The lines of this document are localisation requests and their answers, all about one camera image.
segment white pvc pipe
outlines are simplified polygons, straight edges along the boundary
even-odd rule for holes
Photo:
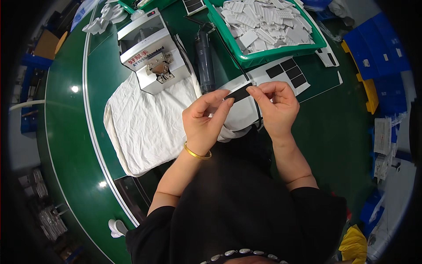
[[[45,103],[46,100],[35,100],[35,101],[28,101],[28,102],[23,102],[23,103],[19,103],[19,104],[15,104],[14,106],[11,106],[9,108],[9,111],[24,107],[24,106],[30,106],[33,104],[39,104],[39,103]]]

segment woman's left hand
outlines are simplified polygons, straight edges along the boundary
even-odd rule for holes
[[[199,97],[182,113],[187,147],[197,155],[204,156],[214,146],[226,121],[234,98],[223,101],[229,90],[215,90]]]

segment bracelet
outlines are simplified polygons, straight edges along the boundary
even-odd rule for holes
[[[208,157],[207,157],[207,156],[199,156],[199,155],[197,155],[197,154],[193,153],[190,149],[188,149],[188,148],[187,148],[187,146],[186,146],[186,143],[187,143],[187,141],[185,141],[185,143],[183,144],[183,148],[184,148],[184,149],[186,149],[186,151],[187,151],[190,155],[192,155],[192,156],[194,156],[195,158],[198,158],[198,159],[200,159],[200,160],[209,160],[209,159],[211,158],[211,156],[212,156],[211,151],[208,151]]]

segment black cable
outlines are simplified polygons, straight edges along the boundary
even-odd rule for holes
[[[247,81],[249,80],[248,75],[246,74],[246,72],[244,71],[244,69],[240,66],[240,63],[236,60],[236,58],[234,57],[234,55],[230,52],[229,47],[227,46],[226,42],[224,41],[223,37],[221,36],[220,32],[210,23],[210,22],[205,22],[203,23],[202,21],[199,21],[197,19],[194,19],[190,16],[184,16],[186,19],[195,22],[197,24],[201,25],[200,31],[204,30],[205,27],[210,27],[211,29],[215,29],[215,31],[217,32],[218,36],[220,37],[221,42],[223,43],[224,47],[226,48],[227,52],[229,53],[230,57],[232,58],[232,60],[236,63],[236,65],[238,66],[239,70],[242,72],[243,76],[245,76]],[[258,114],[258,129],[261,128],[262,126],[262,117],[261,117],[261,112],[260,112],[260,107],[257,103],[257,101],[254,99],[255,102],[255,107],[257,108],[257,114]]]
[[[224,47],[226,48],[227,52],[230,54],[230,57],[236,63],[236,65],[238,66],[239,70],[242,72],[243,76],[245,76],[245,78],[246,78],[247,81],[250,81],[248,75],[246,74],[246,72],[240,66],[240,63],[236,60],[236,58],[234,57],[234,55],[230,52],[229,47],[227,46],[226,42],[223,40],[223,37],[221,36],[220,32],[217,29],[215,29],[215,31],[217,32],[218,36],[220,37],[220,40],[223,43]],[[255,99],[254,99],[254,102],[255,102],[255,107],[257,108],[257,114],[258,114],[258,129],[260,129],[261,126],[262,126],[262,121],[261,121],[262,118],[261,118],[261,113],[260,113],[260,107],[259,107],[259,105],[258,105],[258,103],[257,103],[257,101]]]

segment black sleeve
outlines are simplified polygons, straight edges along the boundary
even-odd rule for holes
[[[126,233],[126,248],[133,264],[169,262],[170,223],[173,212],[173,206],[159,207],[137,228]]]
[[[301,187],[290,192],[302,228],[309,261],[324,263],[336,250],[346,223],[346,199],[320,189]]]

